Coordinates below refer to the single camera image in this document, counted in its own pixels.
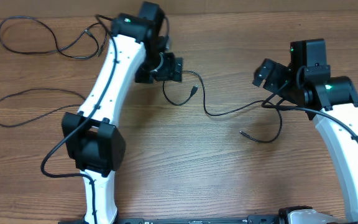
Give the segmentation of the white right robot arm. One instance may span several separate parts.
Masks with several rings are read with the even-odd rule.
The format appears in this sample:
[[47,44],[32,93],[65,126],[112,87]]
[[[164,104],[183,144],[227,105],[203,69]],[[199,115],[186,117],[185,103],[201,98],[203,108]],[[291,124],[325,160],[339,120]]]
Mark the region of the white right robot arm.
[[267,98],[262,107],[307,114],[331,156],[344,198],[343,222],[358,223],[357,90],[349,77],[332,77],[324,39],[291,42],[290,56],[287,66],[266,58],[252,83],[281,98],[277,104]]

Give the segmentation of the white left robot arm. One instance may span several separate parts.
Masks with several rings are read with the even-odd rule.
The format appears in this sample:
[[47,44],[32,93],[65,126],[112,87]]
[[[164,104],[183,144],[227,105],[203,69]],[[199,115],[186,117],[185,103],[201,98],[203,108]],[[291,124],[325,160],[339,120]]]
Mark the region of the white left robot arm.
[[167,52],[161,36],[167,20],[158,4],[143,2],[138,15],[112,19],[106,59],[88,97],[76,113],[65,113],[62,131],[68,157],[83,178],[86,213],[80,223],[116,223],[114,175],[126,142],[118,130],[123,103],[133,82],[182,80],[183,60]]

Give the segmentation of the black cable silver USB plug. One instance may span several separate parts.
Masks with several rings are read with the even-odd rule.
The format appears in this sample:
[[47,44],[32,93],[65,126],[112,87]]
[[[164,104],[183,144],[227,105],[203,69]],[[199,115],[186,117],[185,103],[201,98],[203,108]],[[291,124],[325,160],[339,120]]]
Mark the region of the black cable silver USB plug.
[[[17,19],[24,19],[24,20],[30,20],[33,22],[38,23],[39,25],[41,25],[43,28],[47,29],[50,34],[52,35],[53,41],[54,41],[54,49],[53,50],[46,50],[46,51],[30,51],[30,52],[25,52],[25,51],[18,51],[18,50],[14,50],[12,48],[10,48],[8,45],[6,45],[5,41],[3,40],[2,37],[2,28],[4,26],[4,24],[7,21],[11,21],[11,20],[17,20]],[[58,40],[57,40],[57,36],[55,35],[54,31],[45,23],[43,23],[42,21],[36,19],[35,17],[29,17],[29,16],[10,16],[7,17],[5,19],[2,20],[2,22],[0,23],[0,44],[2,45],[3,48],[5,48],[7,51],[12,52],[14,54],[21,54],[21,55],[48,55],[48,54],[60,54],[66,58],[72,58],[75,60],[89,60],[93,57],[99,57],[105,46],[107,45],[108,42],[108,33],[105,32],[104,35],[104,39],[102,41],[102,43],[100,44],[99,41],[97,40],[97,38],[92,34],[91,29],[94,28],[95,26],[101,25],[100,22],[96,22],[91,24],[90,26],[88,26],[87,28],[85,28],[80,34],[79,36],[73,40],[71,43],[69,43],[66,46],[60,47],[58,44]],[[69,55],[66,54],[65,51],[67,51],[68,49],[72,48],[84,35],[87,35],[89,38],[91,38],[95,44],[96,44],[96,50],[89,54],[89,55]]]

